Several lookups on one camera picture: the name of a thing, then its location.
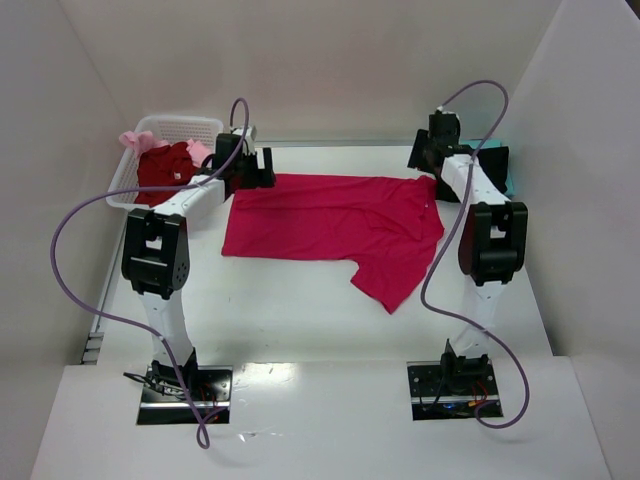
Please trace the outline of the magenta t shirt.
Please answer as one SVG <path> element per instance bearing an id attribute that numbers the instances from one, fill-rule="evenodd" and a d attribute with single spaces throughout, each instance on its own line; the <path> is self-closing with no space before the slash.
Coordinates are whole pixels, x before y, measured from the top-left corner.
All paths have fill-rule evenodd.
<path id="1" fill-rule="evenodd" d="M 444 234 L 435 190 L 428 176 L 281 174 L 273 188 L 235 194 L 221 253 L 352 261 L 352 284 L 394 313 L 424 279 Z"/>

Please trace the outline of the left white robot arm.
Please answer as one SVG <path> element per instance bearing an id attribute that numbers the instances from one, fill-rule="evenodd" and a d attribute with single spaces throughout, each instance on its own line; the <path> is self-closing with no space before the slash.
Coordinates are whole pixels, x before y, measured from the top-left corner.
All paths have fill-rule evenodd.
<path id="1" fill-rule="evenodd" d="M 145 152 L 139 162 L 162 161 L 171 176 L 141 179 L 141 204 L 127 216 L 122 275 L 141 300 L 153 335 L 144 382 L 156 390 L 194 391 L 203 384 L 186 328 L 182 289 L 190 273 L 188 226 L 238 190 L 275 185 L 272 154 L 258 155 L 254 126 L 217 136 L 215 149 L 194 161 L 186 142 Z"/>

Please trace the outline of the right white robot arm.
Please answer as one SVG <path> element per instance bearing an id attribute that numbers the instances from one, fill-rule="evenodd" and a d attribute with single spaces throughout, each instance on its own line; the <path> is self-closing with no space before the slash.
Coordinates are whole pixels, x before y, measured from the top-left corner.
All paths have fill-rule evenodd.
<path id="1" fill-rule="evenodd" d="M 441 357 L 443 388 L 459 395 L 488 371 L 488 334 L 499 297 L 524 264 L 527 207 L 512 202 L 484 172 L 473 148 L 460 142 L 453 112 L 438 108 L 426 130 L 417 133 L 408 166 L 436 178 L 445 201 L 464 205 L 458 264 L 465 276 L 462 315 L 468 325 L 446 343 Z"/>

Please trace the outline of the teal folded t shirt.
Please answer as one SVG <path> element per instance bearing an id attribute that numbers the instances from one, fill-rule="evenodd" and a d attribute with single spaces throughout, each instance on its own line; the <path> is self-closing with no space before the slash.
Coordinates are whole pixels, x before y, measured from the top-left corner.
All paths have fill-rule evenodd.
<path id="1" fill-rule="evenodd" d="M 501 146 L 501 145 L 506 146 L 499 140 L 489 139 L 482 145 L 482 148 L 490 148 L 490 147 L 496 147 L 496 146 Z M 473 169 L 473 175 L 472 175 L 472 179 L 473 180 L 475 180 L 477 178 L 478 171 L 482 170 L 482 168 L 480 167 L 480 164 L 479 164 L 478 154 L 477 154 L 477 162 L 478 162 L 478 165 L 475 166 L 474 169 Z M 510 162 L 509 162 L 509 177 L 508 177 L 508 180 L 507 180 L 507 185 L 508 185 L 508 192 L 507 192 L 507 194 L 504 194 L 504 195 L 509 197 L 509 198 L 511 198 L 511 197 L 513 197 L 515 195 L 515 188 L 514 188 L 513 180 L 512 180 L 512 177 L 511 177 L 511 173 L 510 173 Z"/>

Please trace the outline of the black folded t shirt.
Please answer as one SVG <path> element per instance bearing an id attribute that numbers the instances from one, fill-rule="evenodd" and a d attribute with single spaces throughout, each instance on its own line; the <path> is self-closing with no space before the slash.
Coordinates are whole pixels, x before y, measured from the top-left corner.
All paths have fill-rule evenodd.
<path id="1" fill-rule="evenodd" d="M 508 192 L 509 154 L 509 147 L 503 145 L 482 148 L 478 153 L 480 167 L 502 194 Z M 436 199 L 449 203 L 459 202 L 453 190 L 441 180 L 436 186 Z"/>

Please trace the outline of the dark red t shirt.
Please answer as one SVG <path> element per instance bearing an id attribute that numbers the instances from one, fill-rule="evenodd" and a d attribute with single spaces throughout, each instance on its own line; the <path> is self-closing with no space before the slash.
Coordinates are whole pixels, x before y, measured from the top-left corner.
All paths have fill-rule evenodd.
<path id="1" fill-rule="evenodd" d="M 191 155 L 194 143 L 178 142 L 150 149 L 139 158 L 140 188 L 188 184 L 199 169 Z"/>

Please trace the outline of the white plastic basket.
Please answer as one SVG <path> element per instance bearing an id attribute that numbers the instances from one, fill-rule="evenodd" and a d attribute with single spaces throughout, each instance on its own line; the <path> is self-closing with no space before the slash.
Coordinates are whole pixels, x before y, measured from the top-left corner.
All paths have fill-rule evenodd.
<path id="1" fill-rule="evenodd" d="M 168 145 L 193 139 L 202 142 L 213 153 L 215 151 L 216 137 L 223 133 L 224 130 L 224 123 L 215 118 L 151 115 L 140 120 L 136 128 L 131 131 L 151 131 L 156 138 L 166 140 Z M 154 207 L 174 194 L 172 191 L 138 191 L 137 168 L 139 158 L 135 157 L 131 149 L 125 148 L 109 185 L 109 189 L 115 193 L 106 199 L 109 206 L 127 211 L 138 207 Z"/>

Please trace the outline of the light pink t shirt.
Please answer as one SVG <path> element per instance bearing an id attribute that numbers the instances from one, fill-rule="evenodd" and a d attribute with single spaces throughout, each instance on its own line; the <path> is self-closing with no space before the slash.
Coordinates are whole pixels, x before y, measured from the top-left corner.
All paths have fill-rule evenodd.
<path id="1" fill-rule="evenodd" d="M 131 149 L 136 158 L 149 150 L 168 145 L 166 140 L 156 138 L 151 131 L 124 132 L 119 136 L 119 142 L 125 148 Z M 195 167 L 201 167 L 204 160 L 212 154 L 212 151 L 200 141 L 189 139 L 186 144 L 186 151 Z"/>

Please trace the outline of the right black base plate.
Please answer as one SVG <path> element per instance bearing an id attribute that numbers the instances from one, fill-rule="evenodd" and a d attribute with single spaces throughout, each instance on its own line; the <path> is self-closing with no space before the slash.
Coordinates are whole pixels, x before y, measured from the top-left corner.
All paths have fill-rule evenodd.
<path id="1" fill-rule="evenodd" d="M 414 421 L 473 419 L 478 406 L 481 418 L 503 416 L 491 363 L 483 373 L 445 377 L 439 362 L 412 362 L 407 377 Z"/>

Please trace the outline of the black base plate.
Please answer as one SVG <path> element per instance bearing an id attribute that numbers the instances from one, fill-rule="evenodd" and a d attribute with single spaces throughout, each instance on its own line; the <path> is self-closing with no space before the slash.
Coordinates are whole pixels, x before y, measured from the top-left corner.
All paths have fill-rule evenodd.
<path id="1" fill-rule="evenodd" d="M 491 363 L 483 373 L 445 377 L 439 362 L 412 362 L 407 377 L 414 421 L 473 419 L 478 406 L 481 418 L 503 416 Z"/>
<path id="2" fill-rule="evenodd" d="M 162 379 L 148 368 L 145 376 L 126 373 L 142 384 L 136 424 L 139 426 L 195 425 L 193 415 L 175 378 Z M 197 384 L 189 384 L 190 395 L 199 414 L 210 425 L 228 424 L 231 413 L 233 370 L 230 366 L 204 366 L 198 371 Z"/>

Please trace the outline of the metal table edge bracket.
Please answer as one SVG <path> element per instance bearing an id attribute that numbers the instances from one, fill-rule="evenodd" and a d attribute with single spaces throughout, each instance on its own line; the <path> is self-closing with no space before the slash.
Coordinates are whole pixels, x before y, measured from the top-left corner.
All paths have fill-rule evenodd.
<path id="1" fill-rule="evenodd" d="M 81 356 L 81 365 L 96 365 L 98 363 L 104 339 L 103 332 L 90 332 Z"/>

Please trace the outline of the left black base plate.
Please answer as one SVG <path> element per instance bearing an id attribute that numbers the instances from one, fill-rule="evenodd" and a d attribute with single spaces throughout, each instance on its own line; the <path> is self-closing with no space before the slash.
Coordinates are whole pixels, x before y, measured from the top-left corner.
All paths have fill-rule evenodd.
<path id="1" fill-rule="evenodd" d="M 193 415 L 175 378 L 162 379 L 148 368 L 145 376 L 126 373 L 142 384 L 136 424 L 139 426 L 195 425 Z M 189 384 L 190 395 L 199 414 L 210 425 L 228 424 L 231 413 L 233 370 L 230 366 L 204 366 L 198 371 L 197 384 Z"/>

